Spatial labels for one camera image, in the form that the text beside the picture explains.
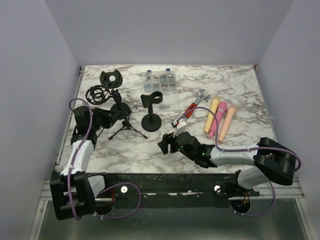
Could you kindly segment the black round-base clip stand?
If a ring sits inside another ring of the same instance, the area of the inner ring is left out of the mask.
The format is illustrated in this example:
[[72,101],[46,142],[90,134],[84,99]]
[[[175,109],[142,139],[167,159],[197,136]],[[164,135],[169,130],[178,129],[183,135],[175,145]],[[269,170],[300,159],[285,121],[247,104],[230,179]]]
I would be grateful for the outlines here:
[[144,108],[148,110],[148,114],[141,120],[142,128],[147,132],[155,132],[162,126],[161,118],[154,113],[153,105],[160,104],[163,101],[163,93],[154,91],[149,95],[142,94],[140,96]]

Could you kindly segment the black tripod shock-mount stand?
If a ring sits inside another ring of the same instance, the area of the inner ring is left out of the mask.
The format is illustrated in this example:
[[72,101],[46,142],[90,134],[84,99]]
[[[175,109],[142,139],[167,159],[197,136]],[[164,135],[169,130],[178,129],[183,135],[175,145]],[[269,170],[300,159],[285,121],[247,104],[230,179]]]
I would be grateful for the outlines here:
[[132,113],[130,107],[122,102],[122,96],[118,89],[108,89],[102,85],[95,85],[90,87],[85,94],[86,100],[92,105],[102,105],[109,99],[113,99],[115,104],[110,110],[100,109],[95,107],[93,109],[94,114],[97,114],[97,118],[101,122],[101,126],[104,129],[111,128],[118,120],[122,120],[122,127],[111,135],[108,139],[112,140],[121,131],[134,131],[142,135],[145,139],[148,139],[146,135],[135,129],[130,123],[130,115]]

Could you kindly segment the black shock-mount round-base stand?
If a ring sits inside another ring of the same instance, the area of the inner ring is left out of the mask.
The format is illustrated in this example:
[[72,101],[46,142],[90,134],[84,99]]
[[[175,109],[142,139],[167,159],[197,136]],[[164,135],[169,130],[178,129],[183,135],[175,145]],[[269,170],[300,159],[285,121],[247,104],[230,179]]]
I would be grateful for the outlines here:
[[107,89],[109,96],[113,98],[115,104],[111,107],[111,111],[116,110],[130,110],[130,107],[122,102],[122,96],[119,93],[118,88],[123,83],[123,76],[119,70],[105,72],[102,71],[99,77],[101,85]]

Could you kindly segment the yellow microphone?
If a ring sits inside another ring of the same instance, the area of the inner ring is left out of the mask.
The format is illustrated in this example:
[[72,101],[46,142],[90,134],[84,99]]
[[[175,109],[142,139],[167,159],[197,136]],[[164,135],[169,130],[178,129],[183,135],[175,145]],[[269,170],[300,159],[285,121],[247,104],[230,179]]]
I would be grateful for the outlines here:
[[[220,104],[220,101],[221,101],[221,98],[219,96],[213,97],[210,108],[209,108],[213,113],[216,113],[216,110],[218,105]],[[214,120],[214,116],[209,112],[205,122],[204,129],[203,129],[204,133],[206,134],[209,133],[213,120]]]

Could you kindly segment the pink microphone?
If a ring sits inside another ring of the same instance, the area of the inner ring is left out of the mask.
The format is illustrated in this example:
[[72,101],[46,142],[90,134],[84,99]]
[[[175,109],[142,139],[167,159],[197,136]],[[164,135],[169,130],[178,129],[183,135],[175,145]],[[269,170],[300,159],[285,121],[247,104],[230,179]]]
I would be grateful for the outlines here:
[[217,125],[219,125],[219,123],[222,119],[222,116],[226,110],[227,110],[227,102],[221,101],[217,107],[216,114],[215,114],[217,120],[215,118],[213,119],[213,122],[211,124],[210,129],[209,129],[209,133],[208,133],[209,138],[212,138],[214,136],[214,134],[217,132]]

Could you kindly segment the beige microphone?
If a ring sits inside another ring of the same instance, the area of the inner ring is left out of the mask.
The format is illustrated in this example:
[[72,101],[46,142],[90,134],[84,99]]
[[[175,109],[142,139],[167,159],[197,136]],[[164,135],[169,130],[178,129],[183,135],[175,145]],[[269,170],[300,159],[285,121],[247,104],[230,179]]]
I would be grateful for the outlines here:
[[230,124],[232,122],[233,116],[236,113],[236,110],[237,110],[237,108],[236,108],[236,106],[234,104],[230,105],[229,108],[227,109],[227,113],[226,113],[226,116],[225,116],[225,119],[224,119],[224,123],[222,125],[221,131],[220,131],[219,136],[218,136],[218,141],[220,143],[222,143],[226,138],[226,135],[228,133]]

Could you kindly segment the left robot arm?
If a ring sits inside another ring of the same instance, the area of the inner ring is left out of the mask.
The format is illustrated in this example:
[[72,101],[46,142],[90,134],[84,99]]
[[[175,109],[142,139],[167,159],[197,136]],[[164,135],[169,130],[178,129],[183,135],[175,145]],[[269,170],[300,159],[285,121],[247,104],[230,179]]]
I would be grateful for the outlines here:
[[87,168],[94,153],[98,130],[110,129],[123,119],[121,110],[90,109],[80,106],[73,110],[76,122],[72,137],[72,151],[65,168],[54,171],[50,179],[50,191],[55,216],[59,221],[80,219],[94,213],[96,197],[107,197],[111,185],[101,175],[89,177]]

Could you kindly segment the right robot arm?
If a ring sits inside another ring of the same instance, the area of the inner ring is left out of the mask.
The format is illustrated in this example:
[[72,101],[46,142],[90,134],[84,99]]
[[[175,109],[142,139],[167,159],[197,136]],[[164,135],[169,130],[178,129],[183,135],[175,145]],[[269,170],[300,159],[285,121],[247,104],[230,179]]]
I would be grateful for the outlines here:
[[179,152],[196,165],[208,169],[226,165],[249,166],[236,171],[230,182],[221,184],[217,194],[227,198],[241,197],[253,187],[264,183],[290,186],[301,166],[296,154],[268,137],[243,149],[225,149],[215,144],[200,143],[185,131],[164,134],[157,144],[164,155]]

